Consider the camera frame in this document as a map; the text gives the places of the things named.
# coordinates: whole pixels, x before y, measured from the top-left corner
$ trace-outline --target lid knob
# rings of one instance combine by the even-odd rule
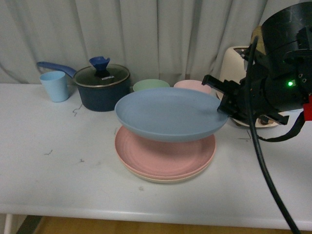
[[[97,71],[106,71],[106,67],[111,59],[104,58],[103,56],[93,57],[89,59],[92,66],[95,67]]]

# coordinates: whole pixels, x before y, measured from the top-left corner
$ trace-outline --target cup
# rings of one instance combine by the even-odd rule
[[[65,101],[69,97],[67,79],[64,72],[52,71],[40,76],[40,81],[53,102]]]
[[[133,91],[137,92],[144,89],[170,87],[170,85],[160,79],[144,79],[134,84]]]

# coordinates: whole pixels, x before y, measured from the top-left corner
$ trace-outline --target white table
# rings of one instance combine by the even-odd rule
[[[115,112],[81,105],[78,90],[61,103],[41,85],[0,84],[0,213],[288,229],[260,171],[247,128],[230,119],[217,152],[197,177],[176,184],[129,172],[114,147]],[[279,136],[292,126],[261,129]],[[285,205],[312,230],[312,123],[281,143],[261,142]]]

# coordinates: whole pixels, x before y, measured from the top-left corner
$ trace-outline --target pan handle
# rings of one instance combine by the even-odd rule
[[[71,78],[73,78],[74,74],[76,73],[76,70],[71,67],[56,64],[56,63],[51,63],[51,62],[37,62],[37,66],[65,72]]]

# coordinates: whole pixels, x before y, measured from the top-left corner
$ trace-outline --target pink bowl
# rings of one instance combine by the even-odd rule
[[[174,85],[175,88],[184,88],[184,89],[193,89],[197,91],[201,91],[203,93],[209,94],[211,92],[211,87],[208,85],[202,85],[201,81],[193,80],[193,79],[186,79],[179,81]]]

